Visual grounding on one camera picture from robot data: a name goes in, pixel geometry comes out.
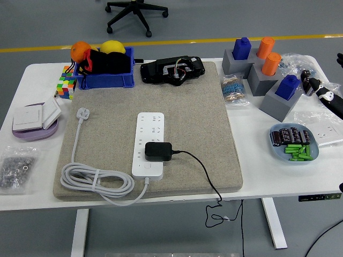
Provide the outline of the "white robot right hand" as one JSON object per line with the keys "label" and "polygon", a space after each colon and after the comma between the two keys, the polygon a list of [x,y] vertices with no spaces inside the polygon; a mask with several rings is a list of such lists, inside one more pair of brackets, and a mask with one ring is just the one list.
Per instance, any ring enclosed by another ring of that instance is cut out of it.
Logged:
{"label": "white robot right hand", "polygon": [[308,81],[323,105],[342,119],[342,98],[324,87],[319,79],[310,78]]}

